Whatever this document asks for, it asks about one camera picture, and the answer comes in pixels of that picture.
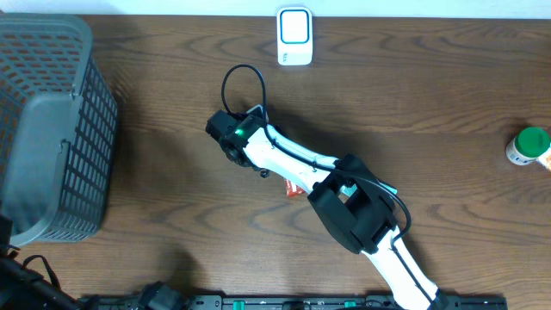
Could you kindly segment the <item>red Top chocolate bar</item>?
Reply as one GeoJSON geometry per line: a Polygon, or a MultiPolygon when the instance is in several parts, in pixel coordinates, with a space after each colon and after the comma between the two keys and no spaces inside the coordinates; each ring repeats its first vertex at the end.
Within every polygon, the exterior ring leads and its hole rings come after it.
{"type": "Polygon", "coordinates": [[[284,179],[284,182],[286,186],[287,197],[294,197],[294,196],[302,195],[306,193],[304,189],[302,189],[292,181],[288,180],[287,178],[284,179]]]}

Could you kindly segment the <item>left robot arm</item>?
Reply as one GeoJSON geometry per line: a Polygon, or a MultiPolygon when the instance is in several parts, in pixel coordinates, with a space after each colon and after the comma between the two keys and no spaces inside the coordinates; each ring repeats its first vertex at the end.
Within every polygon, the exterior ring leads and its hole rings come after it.
{"type": "Polygon", "coordinates": [[[15,260],[19,249],[10,244],[13,223],[1,217],[1,310],[78,310],[83,306],[53,283],[15,260]]]}

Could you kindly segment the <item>mint Zappy wipes pack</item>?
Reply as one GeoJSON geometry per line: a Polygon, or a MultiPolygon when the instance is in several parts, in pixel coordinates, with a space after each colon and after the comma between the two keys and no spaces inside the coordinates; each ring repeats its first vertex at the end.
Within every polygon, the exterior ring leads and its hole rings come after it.
{"type": "MultiPolygon", "coordinates": [[[[389,191],[391,191],[393,194],[398,193],[398,190],[396,188],[392,187],[391,185],[389,185],[388,183],[384,183],[384,182],[380,181],[380,184],[383,187],[385,187],[386,189],[388,189],[389,191]]],[[[341,193],[343,195],[346,195],[346,196],[352,196],[356,190],[357,190],[357,186],[355,184],[352,185],[351,187],[343,186],[341,188],[341,193]]]]}

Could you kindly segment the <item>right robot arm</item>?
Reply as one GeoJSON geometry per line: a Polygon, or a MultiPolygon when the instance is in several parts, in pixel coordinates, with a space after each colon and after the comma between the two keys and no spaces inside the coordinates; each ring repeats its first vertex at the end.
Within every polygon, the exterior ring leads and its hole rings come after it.
{"type": "Polygon", "coordinates": [[[243,167],[274,172],[307,193],[327,232],[346,250],[365,256],[379,271],[404,309],[446,309],[449,298],[419,268],[403,241],[394,211],[406,205],[359,159],[335,158],[294,143],[258,113],[211,116],[207,133],[225,155],[243,167]]]}

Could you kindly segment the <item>green lid jar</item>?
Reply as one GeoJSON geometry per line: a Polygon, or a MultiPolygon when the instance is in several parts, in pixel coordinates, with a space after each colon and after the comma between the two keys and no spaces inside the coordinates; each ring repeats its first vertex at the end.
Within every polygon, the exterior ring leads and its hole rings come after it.
{"type": "Polygon", "coordinates": [[[505,156],[516,165],[535,162],[550,147],[549,134],[540,127],[527,127],[505,148],[505,156]]]}

